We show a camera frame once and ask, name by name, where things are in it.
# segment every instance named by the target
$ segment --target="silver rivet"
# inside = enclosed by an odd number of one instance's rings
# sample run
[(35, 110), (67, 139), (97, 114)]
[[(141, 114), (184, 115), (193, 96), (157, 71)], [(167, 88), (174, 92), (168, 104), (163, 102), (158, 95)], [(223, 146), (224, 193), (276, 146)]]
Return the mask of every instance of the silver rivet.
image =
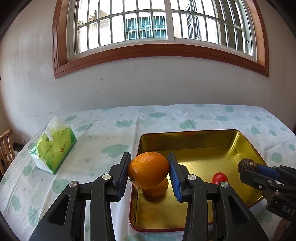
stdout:
[(69, 186), (72, 187), (72, 188), (73, 187), (76, 187), (77, 186), (77, 182), (76, 181), (72, 181), (72, 182), (69, 183)]
[(193, 175), (193, 174), (189, 174), (189, 175), (187, 176), (187, 178), (188, 178), (189, 180), (195, 180), (195, 179), (196, 179), (196, 176)]
[(221, 187), (223, 187), (223, 188), (227, 188), (229, 185), (228, 185), (228, 183), (227, 182), (221, 182)]
[(111, 178), (111, 176), (110, 176), (109, 174), (104, 174), (104, 175), (102, 176), (102, 178), (103, 178), (104, 180), (109, 180), (109, 179)]

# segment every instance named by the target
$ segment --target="orange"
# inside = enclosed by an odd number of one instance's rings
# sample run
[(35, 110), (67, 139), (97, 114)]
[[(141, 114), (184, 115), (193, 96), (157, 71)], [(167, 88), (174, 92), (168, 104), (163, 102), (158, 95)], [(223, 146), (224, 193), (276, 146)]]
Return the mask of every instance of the orange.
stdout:
[(138, 155), (128, 167), (130, 181), (140, 189), (151, 189), (160, 184), (168, 175), (167, 159), (157, 152)]
[(143, 190), (143, 193), (150, 197), (158, 197), (160, 195), (163, 195), (167, 189), (168, 189), (168, 179), (166, 178), (156, 187)]

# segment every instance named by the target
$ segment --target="wooden chair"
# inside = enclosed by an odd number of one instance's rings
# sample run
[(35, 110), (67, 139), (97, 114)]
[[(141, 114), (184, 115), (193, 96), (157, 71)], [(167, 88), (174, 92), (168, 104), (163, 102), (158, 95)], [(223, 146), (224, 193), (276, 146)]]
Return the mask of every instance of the wooden chair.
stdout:
[(2, 163), (0, 161), (0, 171), (2, 175), (4, 175), (5, 171), (15, 158), (15, 152), (13, 150), (12, 141), (10, 137), (11, 134), (12, 129), (5, 131), (4, 134), (0, 136), (0, 158), (2, 158), (3, 163), (5, 165), (5, 167), (2, 166)]

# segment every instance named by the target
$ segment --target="red cherry tomato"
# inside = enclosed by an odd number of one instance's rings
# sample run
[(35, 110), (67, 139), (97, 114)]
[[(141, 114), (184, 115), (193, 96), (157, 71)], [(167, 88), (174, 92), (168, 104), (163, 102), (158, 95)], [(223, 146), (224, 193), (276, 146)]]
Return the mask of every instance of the red cherry tomato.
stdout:
[(212, 180), (211, 180), (211, 183), (213, 184), (219, 184), (220, 182), (228, 182), (228, 178), (227, 176), (222, 173), (222, 172), (218, 172), (216, 173), (213, 177), (212, 177)]

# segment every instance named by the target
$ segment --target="tablecloth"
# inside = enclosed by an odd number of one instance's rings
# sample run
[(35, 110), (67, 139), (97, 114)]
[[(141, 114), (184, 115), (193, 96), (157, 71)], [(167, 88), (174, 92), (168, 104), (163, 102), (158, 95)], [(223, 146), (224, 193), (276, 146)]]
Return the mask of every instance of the tablecloth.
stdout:
[[(72, 180), (94, 181), (120, 162), (128, 151), (135, 157), (140, 136), (145, 133), (210, 129), (237, 129), (257, 149), (269, 166), (296, 167), (295, 135), (275, 116), (260, 107), (214, 104), (119, 107), (62, 114), (77, 143), (56, 175), (38, 169), (30, 150), (41, 130), (17, 155), (0, 183), (0, 210), (21, 241), (29, 240), (65, 186)], [(131, 183), (124, 197), (111, 203), (117, 241), (180, 241), (183, 232), (139, 233), (128, 222)], [(89, 201), (85, 216), (85, 240), (90, 240)], [(271, 239), (280, 217), (265, 209), (262, 200), (251, 210)]]

